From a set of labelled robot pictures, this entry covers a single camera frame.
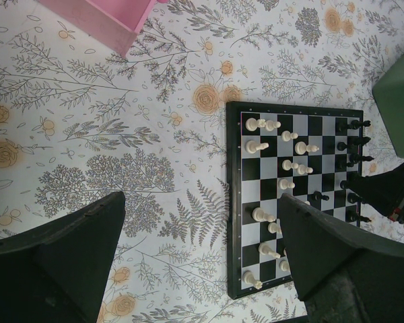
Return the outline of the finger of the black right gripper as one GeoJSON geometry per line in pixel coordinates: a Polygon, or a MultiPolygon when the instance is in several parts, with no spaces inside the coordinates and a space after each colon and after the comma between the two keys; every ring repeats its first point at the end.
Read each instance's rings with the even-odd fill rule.
{"type": "Polygon", "coordinates": [[[374,176],[355,175],[351,190],[382,215],[392,215],[404,196],[404,174],[386,172],[374,176]]]}

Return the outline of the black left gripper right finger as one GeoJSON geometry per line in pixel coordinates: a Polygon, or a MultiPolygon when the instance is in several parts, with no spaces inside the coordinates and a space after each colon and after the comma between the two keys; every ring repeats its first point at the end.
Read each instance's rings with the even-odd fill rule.
{"type": "Polygon", "coordinates": [[[404,322],[404,244],[282,194],[291,275],[310,322],[404,322]]]}

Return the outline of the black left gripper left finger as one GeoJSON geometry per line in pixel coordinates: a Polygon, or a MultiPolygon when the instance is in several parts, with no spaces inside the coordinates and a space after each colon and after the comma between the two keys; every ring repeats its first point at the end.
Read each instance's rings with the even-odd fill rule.
{"type": "Polygon", "coordinates": [[[124,219],[114,192],[0,239],[0,322],[96,322],[124,219]]]}

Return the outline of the black bishop chess piece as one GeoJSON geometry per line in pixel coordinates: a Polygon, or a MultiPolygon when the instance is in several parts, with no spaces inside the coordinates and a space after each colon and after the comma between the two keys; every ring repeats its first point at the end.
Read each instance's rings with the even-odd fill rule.
{"type": "Polygon", "coordinates": [[[357,153],[351,153],[349,156],[349,162],[352,164],[358,164],[360,162],[371,162],[374,160],[371,156],[359,155],[357,153]]]}

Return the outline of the black knight chess piece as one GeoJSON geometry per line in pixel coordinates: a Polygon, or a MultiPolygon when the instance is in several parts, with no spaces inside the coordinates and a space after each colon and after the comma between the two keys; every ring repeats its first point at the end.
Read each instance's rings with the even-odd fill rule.
{"type": "Polygon", "coordinates": [[[371,140],[370,137],[357,137],[357,136],[350,136],[347,138],[347,145],[348,147],[357,147],[357,146],[364,146],[369,143],[371,140]]]}

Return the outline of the black pawn chess piece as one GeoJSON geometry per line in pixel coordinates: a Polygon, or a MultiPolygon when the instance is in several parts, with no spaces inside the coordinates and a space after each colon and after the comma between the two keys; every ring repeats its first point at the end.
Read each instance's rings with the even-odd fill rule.
{"type": "Polygon", "coordinates": [[[354,167],[355,166],[355,164],[353,163],[353,162],[346,162],[346,161],[343,161],[343,160],[339,160],[339,161],[337,161],[336,163],[335,163],[335,167],[336,167],[336,169],[337,170],[339,170],[339,171],[344,171],[344,170],[346,170],[347,168],[352,168],[352,167],[354,167]]]}

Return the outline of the black rook chess piece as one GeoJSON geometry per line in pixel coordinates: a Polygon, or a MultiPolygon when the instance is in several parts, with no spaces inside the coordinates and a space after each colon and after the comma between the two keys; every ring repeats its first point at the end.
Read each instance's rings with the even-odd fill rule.
{"type": "Polygon", "coordinates": [[[365,121],[359,121],[359,120],[353,120],[350,123],[348,122],[338,122],[336,124],[336,130],[337,131],[346,131],[346,130],[356,130],[362,127],[369,127],[371,125],[371,122],[369,120],[365,121]]]}

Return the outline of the white queen chess piece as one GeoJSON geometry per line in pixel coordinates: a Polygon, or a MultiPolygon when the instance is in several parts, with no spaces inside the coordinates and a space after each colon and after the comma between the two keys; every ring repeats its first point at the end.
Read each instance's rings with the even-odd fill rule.
{"type": "Polygon", "coordinates": [[[305,153],[317,152],[320,148],[316,145],[309,145],[303,141],[299,141],[295,144],[294,149],[298,155],[304,155],[305,153]]]}

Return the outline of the white pawn chess piece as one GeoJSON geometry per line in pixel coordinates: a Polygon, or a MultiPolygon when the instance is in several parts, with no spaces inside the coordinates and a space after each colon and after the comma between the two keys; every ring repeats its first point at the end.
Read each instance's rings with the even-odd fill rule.
{"type": "Polygon", "coordinates": [[[279,121],[274,120],[266,120],[265,121],[265,130],[266,131],[274,131],[281,127],[281,123],[279,121]]]}

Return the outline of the white bishop chess piece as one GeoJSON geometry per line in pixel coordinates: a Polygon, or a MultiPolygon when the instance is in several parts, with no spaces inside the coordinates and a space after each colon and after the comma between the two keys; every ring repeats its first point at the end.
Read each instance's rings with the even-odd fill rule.
{"type": "Polygon", "coordinates": [[[253,140],[248,141],[245,145],[246,152],[250,154],[254,154],[268,147],[269,147],[268,143],[257,143],[256,141],[253,140]]]}

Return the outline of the white rook chess piece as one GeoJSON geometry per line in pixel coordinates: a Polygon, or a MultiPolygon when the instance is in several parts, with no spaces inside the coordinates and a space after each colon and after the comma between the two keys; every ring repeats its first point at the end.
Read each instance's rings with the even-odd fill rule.
{"type": "Polygon", "coordinates": [[[266,125],[265,119],[249,118],[245,122],[245,127],[248,131],[256,131],[257,129],[264,128],[266,125]]]}

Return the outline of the black pawn near corner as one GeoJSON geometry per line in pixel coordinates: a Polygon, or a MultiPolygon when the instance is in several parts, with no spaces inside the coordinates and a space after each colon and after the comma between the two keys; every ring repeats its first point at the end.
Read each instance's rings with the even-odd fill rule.
{"type": "Polygon", "coordinates": [[[344,143],[344,142],[338,142],[338,144],[337,144],[337,149],[339,151],[345,151],[346,149],[350,149],[350,148],[351,148],[351,145],[344,143]]]}

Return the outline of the white pawn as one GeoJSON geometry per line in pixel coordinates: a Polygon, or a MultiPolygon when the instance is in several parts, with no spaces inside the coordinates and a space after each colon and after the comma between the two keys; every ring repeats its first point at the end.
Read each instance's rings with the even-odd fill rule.
{"type": "Polygon", "coordinates": [[[278,187],[281,190],[293,189],[295,187],[295,184],[292,181],[282,178],[278,181],[278,187]]]}
{"type": "Polygon", "coordinates": [[[269,231],[269,233],[271,233],[271,234],[279,234],[279,235],[281,235],[282,234],[282,230],[281,230],[281,227],[280,227],[280,225],[278,224],[278,223],[276,223],[276,222],[271,222],[269,225],[268,225],[268,231],[269,231]]]}
{"type": "Polygon", "coordinates": [[[313,170],[313,168],[311,168],[309,166],[306,166],[304,164],[300,164],[298,166],[298,168],[296,169],[296,171],[297,171],[298,174],[303,175],[303,174],[311,174],[311,173],[313,173],[314,170],[313,170]]]}
{"type": "Polygon", "coordinates": [[[285,142],[288,142],[292,139],[297,139],[298,138],[298,134],[297,133],[291,133],[289,131],[283,131],[281,134],[281,139],[285,142]]]}
{"type": "Polygon", "coordinates": [[[299,164],[297,164],[297,163],[294,163],[294,162],[291,162],[290,160],[288,160],[288,159],[285,159],[283,162],[282,162],[282,168],[285,170],[285,171],[288,171],[288,170],[296,170],[296,169],[298,169],[299,168],[299,164]]]}

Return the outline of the green square tray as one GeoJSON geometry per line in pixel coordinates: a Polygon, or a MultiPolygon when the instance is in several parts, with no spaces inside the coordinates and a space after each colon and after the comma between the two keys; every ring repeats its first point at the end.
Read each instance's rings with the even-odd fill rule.
{"type": "Polygon", "coordinates": [[[378,80],[372,94],[395,153],[404,158],[404,54],[378,80]]]}

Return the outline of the floral patterned table mat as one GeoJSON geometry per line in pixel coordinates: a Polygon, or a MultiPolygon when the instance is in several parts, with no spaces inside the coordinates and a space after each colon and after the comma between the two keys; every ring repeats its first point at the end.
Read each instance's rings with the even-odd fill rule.
{"type": "Polygon", "coordinates": [[[280,237],[244,215],[227,293],[226,105],[349,108],[376,175],[402,163],[372,86],[404,53],[404,1],[156,3],[122,56],[39,1],[0,1],[0,242],[122,192],[94,322],[297,322],[280,237]]]}

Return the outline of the pink square tray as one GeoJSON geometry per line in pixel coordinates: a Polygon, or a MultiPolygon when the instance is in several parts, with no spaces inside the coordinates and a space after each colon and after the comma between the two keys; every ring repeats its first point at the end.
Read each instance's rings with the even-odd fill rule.
{"type": "Polygon", "coordinates": [[[155,1],[43,0],[43,6],[125,57],[155,1]]]}

